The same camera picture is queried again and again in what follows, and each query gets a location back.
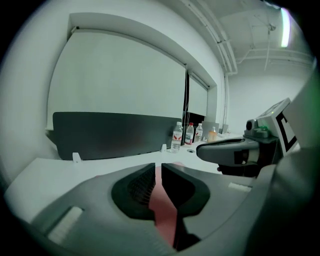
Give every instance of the white wall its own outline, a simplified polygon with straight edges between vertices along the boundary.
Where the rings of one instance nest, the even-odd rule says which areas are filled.
[[[158,30],[188,51],[217,83],[220,65],[198,32],[154,0],[55,0],[47,2],[15,38],[0,73],[0,158],[11,182],[36,157],[58,157],[45,136],[48,91],[67,42],[69,14],[118,15]],[[221,99],[217,99],[220,115]]]
[[[222,67],[220,67],[219,84],[220,86],[208,90],[207,111],[204,120],[218,123],[221,128],[225,109],[225,75]]]
[[[189,106],[190,113],[207,116],[208,90],[198,81],[189,78]]]
[[[238,74],[230,76],[227,124],[230,131],[243,134],[246,123],[285,98],[293,100],[311,74],[311,69],[292,64],[245,60]]]
[[[54,69],[46,129],[54,129],[55,112],[181,119],[185,77],[183,65],[130,37],[95,29],[76,30]]]

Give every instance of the roller shade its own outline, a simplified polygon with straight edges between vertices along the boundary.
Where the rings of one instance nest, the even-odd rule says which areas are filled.
[[[53,72],[47,130],[54,112],[105,112],[182,118],[185,68],[137,40],[79,29]]]
[[[208,91],[193,78],[189,79],[188,111],[201,116],[207,115]]]

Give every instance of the pink cloth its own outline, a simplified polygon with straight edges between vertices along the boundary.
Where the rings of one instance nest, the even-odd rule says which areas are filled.
[[[162,186],[161,166],[155,168],[155,186],[150,196],[149,209],[154,211],[156,228],[173,246],[177,226],[177,209]]]

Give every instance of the white table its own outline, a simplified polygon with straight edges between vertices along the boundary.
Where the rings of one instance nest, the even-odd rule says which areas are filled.
[[[196,151],[196,147],[202,143],[184,145],[178,153],[167,150],[111,159],[86,160],[80,163],[36,158],[12,182],[4,198],[14,215],[31,223],[34,217],[54,200],[79,183],[97,175],[148,163],[160,166],[162,163],[174,162],[180,162],[188,168],[220,174],[216,163],[203,161],[196,153],[187,151],[188,149]]]

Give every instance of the ceiling pipe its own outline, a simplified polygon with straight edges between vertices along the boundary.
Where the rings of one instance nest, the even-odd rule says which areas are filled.
[[[246,58],[246,60],[263,60],[266,58],[266,55],[263,56],[249,56]],[[282,60],[282,61],[287,61],[287,62],[297,62],[297,63],[302,63],[306,65],[312,65],[312,61],[306,61],[301,58],[296,58],[296,57],[286,57],[286,56],[270,56],[270,60]]]
[[[291,66],[297,66],[297,67],[303,67],[303,68],[307,68],[307,69],[312,69],[312,65],[311,64],[305,64],[305,63],[301,63],[301,62],[293,62],[293,61],[290,61],[288,63],[288,61],[283,61],[283,60],[280,60],[280,59],[274,59],[274,60],[271,60],[269,62],[269,65],[291,65]]]
[[[256,59],[264,59],[266,56],[265,55],[261,55],[261,56],[249,56],[249,53],[251,52],[263,52],[263,51],[267,51],[268,52],[268,48],[261,48],[261,49],[250,49],[246,52],[246,54],[236,63],[237,64],[241,64],[244,60],[256,60]],[[290,54],[296,54],[296,55],[302,55],[302,56],[306,56],[309,57],[310,59],[312,59],[312,56],[310,54],[304,53],[304,52],[300,52],[300,51],[295,51],[295,50],[287,50],[287,49],[277,49],[277,48],[270,48],[269,51],[271,52],[284,52],[284,53],[290,53]],[[308,60],[303,59],[303,58],[296,58],[296,57],[292,57],[292,56],[273,56],[274,59],[281,59],[281,60],[294,60],[294,61],[299,61],[302,63],[309,63]]]
[[[227,73],[228,75],[235,75],[238,73],[238,66],[237,66],[237,62],[236,62],[236,57],[234,54],[234,51],[232,49],[232,46],[230,44],[230,40],[228,39],[227,33],[225,32],[225,30],[223,29],[221,23],[219,22],[219,20],[217,19],[217,17],[215,16],[215,14],[211,11],[210,7],[208,6],[208,4],[206,2],[204,2],[203,0],[196,0],[198,2],[198,4],[209,14],[210,18],[213,20],[213,22],[215,23],[215,25],[217,26],[217,28],[219,29],[222,38],[224,40],[223,43],[226,43],[227,49],[230,53],[231,56],[231,60],[232,60],[232,64],[234,66],[234,71],[232,71],[232,69],[230,69],[230,72]]]
[[[222,41],[219,35],[215,31],[215,29],[212,27],[208,19],[202,14],[201,11],[199,11],[199,9],[192,2],[190,2],[190,0],[180,0],[180,2],[182,2],[191,12],[193,12],[193,14],[195,14],[195,16],[201,21],[204,27],[208,30],[209,34],[217,44],[224,66],[226,67],[226,64],[227,64],[230,72],[232,72],[231,62],[229,60],[229,56],[226,52],[226,49],[221,43]]]
[[[270,28],[268,27],[268,50],[266,51],[266,59],[264,65],[264,71],[267,69],[268,59],[269,59],[269,52],[270,52]]]

